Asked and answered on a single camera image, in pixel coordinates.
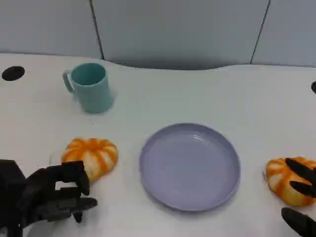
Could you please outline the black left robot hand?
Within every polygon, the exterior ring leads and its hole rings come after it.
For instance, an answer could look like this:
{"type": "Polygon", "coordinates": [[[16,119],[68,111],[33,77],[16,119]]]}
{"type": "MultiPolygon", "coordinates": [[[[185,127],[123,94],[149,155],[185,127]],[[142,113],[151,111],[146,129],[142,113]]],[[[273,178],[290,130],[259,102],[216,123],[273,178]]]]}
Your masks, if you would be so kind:
{"type": "Polygon", "coordinates": [[[21,237],[25,227],[43,220],[54,222],[73,216],[80,223],[83,212],[98,205],[89,193],[89,178],[83,161],[37,170],[26,179],[26,186],[15,205],[17,230],[9,236],[21,237]]]}

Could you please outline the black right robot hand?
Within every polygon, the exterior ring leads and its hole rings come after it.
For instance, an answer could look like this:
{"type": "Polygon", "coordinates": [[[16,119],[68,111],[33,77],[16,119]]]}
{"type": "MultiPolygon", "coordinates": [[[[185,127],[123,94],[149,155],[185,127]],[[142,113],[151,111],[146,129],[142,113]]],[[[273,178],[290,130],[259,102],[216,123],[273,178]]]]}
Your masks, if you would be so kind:
{"type": "MultiPolygon", "coordinates": [[[[311,183],[311,185],[307,185],[298,181],[290,181],[290,186],[307,197],[315,198],[316,169],[310,169],[293,158],[286,158],[285,163],[294,173],[311,183]]],[[[282,208],[281,215],[287,225],[301,237],[316,237],[316,222],[308,215],[289,207],[282,208]]]]}

